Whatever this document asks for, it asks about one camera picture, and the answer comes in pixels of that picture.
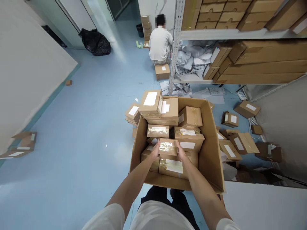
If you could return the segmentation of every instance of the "open cardboard box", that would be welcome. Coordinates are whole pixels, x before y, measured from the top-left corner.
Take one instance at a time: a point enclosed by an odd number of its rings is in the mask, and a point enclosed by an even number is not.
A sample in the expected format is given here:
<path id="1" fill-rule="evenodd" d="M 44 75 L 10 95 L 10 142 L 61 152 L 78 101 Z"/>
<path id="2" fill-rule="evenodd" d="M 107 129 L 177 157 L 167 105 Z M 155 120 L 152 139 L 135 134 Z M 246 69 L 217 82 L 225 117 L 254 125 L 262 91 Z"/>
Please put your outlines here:
<path id="1" fill-rule="evenodd" d="M 198 169 L 201 174 L 208 180 L 216 193 L 222 194 L 225 191 L 224 175 L 222 161 L 219 155 L 219 143 L 217 138 L 216 126 L 209 101 L 204 99 L 186 98 L 186 97 L 163 97 L 178 98 L 178 111 L 183 110 L 186 106 L 197 107 L 201 109 L 203 126 L 199 127 L 201 133 L 205 136 L 198 156 Z M 141 162 L 141 154 L 148 145 L 147 142 L 147 121 L 141 117 L 137 134 L 132 149 L 130 163 L 130 172 Z M 157 185 L 166 188 L 175 188 L 180 190 L 191 190 L 188 180 L 148 172 L 145 183 Z"/>

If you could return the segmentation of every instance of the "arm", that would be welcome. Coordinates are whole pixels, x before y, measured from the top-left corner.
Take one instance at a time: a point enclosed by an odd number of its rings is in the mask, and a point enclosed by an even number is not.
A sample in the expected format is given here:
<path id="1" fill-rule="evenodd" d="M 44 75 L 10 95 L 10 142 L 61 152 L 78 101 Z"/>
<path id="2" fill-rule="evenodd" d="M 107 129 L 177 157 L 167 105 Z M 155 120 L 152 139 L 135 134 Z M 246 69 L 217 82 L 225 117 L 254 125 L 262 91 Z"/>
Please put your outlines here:
<path id="1" fill-rule="evenodd" d="M 195 199 L 210 230 L 215 230 L 217 223 L 223 219 L 231 219 L 215 191 L 186 156 L 182 147 L 177 143 L 179 157 L 187 171 L 189 182 Z"/>
<path id="2" fill-rule="evenodd" d="M 142 161 L 121 183 L 119 188 L 111 197 L 108 205 L 117 203 L 122 206 L 125 212 L 125 220 L 130 211 L 131 205 L 141 191 L 148 171 L 159 153 L 160 141 L 154 146 L 151 154 Z"/>

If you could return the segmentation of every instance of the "black garbage bag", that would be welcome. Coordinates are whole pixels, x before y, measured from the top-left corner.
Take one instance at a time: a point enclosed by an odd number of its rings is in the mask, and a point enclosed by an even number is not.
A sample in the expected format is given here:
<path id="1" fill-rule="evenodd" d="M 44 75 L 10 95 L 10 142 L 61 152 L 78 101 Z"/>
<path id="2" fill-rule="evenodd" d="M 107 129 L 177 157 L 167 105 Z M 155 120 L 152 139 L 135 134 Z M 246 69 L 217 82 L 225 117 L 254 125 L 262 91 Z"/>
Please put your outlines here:
<path id="1" fill-rule="evenodd" d="M 79 36 L 82 37 L 84 47 L 94 56 L 104 56 L 111 53 L 109 41 L 97 29 L 91 31 L 82 29 Z"/>

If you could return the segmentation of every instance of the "hand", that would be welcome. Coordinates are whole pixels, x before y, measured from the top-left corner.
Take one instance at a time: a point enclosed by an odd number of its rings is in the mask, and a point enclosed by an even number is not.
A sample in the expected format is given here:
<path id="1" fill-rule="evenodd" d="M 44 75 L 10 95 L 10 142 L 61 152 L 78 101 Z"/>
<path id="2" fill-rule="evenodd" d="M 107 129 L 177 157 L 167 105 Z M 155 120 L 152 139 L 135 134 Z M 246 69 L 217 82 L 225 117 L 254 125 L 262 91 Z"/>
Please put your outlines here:
<path id="1" fill-rule="evenodd" d="M 151 151 L 151 154 L 156 158 L 159 155 L 159 148 L 160 148 L 160 140 L 156 143 L 156 145 L 153 147 L 153 150 Z"/>

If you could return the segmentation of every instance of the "trash bin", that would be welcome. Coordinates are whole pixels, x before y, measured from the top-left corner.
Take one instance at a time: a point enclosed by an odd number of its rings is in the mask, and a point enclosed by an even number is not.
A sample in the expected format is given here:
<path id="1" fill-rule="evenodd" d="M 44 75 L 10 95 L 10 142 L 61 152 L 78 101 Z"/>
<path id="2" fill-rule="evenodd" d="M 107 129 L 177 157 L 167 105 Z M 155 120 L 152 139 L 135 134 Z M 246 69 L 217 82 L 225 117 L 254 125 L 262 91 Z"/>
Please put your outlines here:
<path id="1" fill-rule="evenodd" d="M 141 23 L 137 25 L 137 30 L 139 37 L 144 37 L 143 26 Z"/>

